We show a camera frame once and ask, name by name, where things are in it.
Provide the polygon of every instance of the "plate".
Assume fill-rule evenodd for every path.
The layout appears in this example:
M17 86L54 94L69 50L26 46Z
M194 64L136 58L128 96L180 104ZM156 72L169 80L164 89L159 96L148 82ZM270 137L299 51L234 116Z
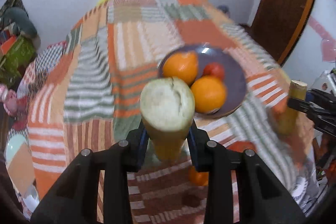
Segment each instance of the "plate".
M222 107L213 114L201 114L208 118L221 118L234 112L243 102L247 85L245 74L239 63L229 54L220 48L210 47L210 45L188 45L178 48L168 53L159 65L159 78L163 77L162 68L166 60L176 52L195 51L198 54L198 74L196 80L201 78L205 66L211 62L221 64L225 69L224 84L227 87L227 98Z
M34 185L31 185L28 188L25 196L23 196L22 199L24 204L26 205L28 216L31 216L38 204L40 203L39 194Z
M9 166L11 164L12 159L14 158L15 154L18 152L23 143L27 144L27 140L21 134L16 134L10 138L5 151L6 166Z

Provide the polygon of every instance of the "wooden door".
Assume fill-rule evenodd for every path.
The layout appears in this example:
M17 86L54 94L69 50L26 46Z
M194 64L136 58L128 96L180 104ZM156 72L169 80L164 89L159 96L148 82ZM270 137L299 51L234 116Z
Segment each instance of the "wooden door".
M261 0L250 34L282 64L294 48L314 0Z

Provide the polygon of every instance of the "orange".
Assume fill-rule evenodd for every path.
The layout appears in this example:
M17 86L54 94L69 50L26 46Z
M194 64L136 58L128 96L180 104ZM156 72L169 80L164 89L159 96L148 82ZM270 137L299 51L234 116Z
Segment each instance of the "orange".
M197 172L194 166L189 168L188 177L195 186L207 186L209 183L209 172Z
M178 77L187 85L191 85L198 73L198 57L196 52L177 52L172 54L162 68L163 77Z
M193 83L191 91L195 97L195 110L199 113L214 113L224 104L226 86L214 76L203 76Z

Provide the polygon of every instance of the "sugarcane piece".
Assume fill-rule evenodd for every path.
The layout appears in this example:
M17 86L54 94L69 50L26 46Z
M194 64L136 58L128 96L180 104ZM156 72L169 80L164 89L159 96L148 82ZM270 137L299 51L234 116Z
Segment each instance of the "sugarcane piece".
M188 85L177 77L148 82L140 95L140 113L158 159L174 162L195 113L195 99Z
M292 80L289 85L288 97L304 100L306 98L307 84L300 81ZM292 108L286 107L278 120L278 133L290 135L295 130L295 123L299 112Z

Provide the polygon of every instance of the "metal screw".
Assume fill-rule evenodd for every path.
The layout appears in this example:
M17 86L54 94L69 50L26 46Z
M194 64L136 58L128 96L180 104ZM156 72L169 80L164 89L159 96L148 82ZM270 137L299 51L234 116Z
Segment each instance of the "metal screw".
M81 151L81 154L82 154L83 156L87 156L87 155L89 155L90 153L91 153L90 149L87 149L87 148L85 148L85 149L83 149L83 150Z
M128 145L128 141L127 140L121 140L119 143L118 143L119 146L121 147L125 147Z
M254 156L255 153L252 149L246 149L245 154L248 155L249 157L252 157Z
M207 141L207 146L216 147L217 143L215 141Z

